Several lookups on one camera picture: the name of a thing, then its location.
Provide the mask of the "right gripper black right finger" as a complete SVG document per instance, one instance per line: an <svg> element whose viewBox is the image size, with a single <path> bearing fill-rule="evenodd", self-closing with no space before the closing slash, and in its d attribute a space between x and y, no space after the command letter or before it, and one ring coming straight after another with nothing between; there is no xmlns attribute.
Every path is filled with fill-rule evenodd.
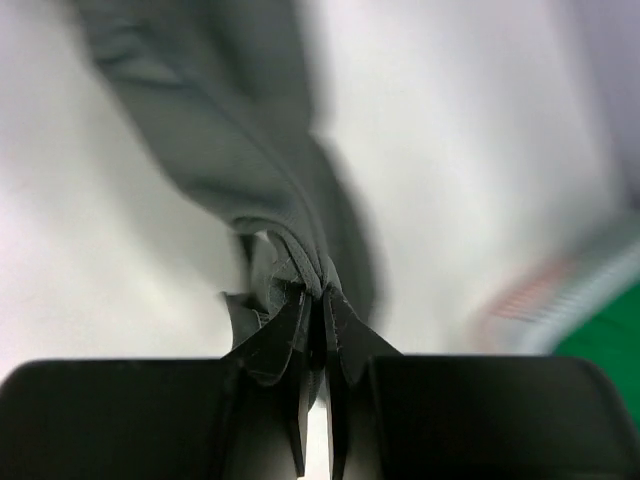
<svg viewBox="0 0 640 480"><path fill-rule="evenodd" d="M400 352L363 323L344 294L323 295L325 384L330 472L333 479L382 479L378 412L370 361Z"/></svg>

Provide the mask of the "grey t shirt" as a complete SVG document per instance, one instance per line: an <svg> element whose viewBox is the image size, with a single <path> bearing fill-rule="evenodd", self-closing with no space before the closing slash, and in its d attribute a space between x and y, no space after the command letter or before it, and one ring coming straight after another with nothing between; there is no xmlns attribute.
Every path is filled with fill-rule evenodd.
<svg viewBox="0 0 640 480"><path fill-rule="evenodd" d="M364 228L312 132L314 104L291 1L78 1L91 58L161 169L244 250L225 297L241 343L303 287L338 287L369 322Z"/></svg>

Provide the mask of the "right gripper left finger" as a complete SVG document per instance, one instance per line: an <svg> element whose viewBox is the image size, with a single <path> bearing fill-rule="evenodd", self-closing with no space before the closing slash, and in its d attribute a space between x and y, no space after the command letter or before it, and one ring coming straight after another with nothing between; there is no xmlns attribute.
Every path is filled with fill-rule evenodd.
<svg viewBox="0 0 640 480"><path fill-rule="evenodd" d="M239 367L226 427L223 476L305 473L312 299L297 293L227 358Z"/></svg>

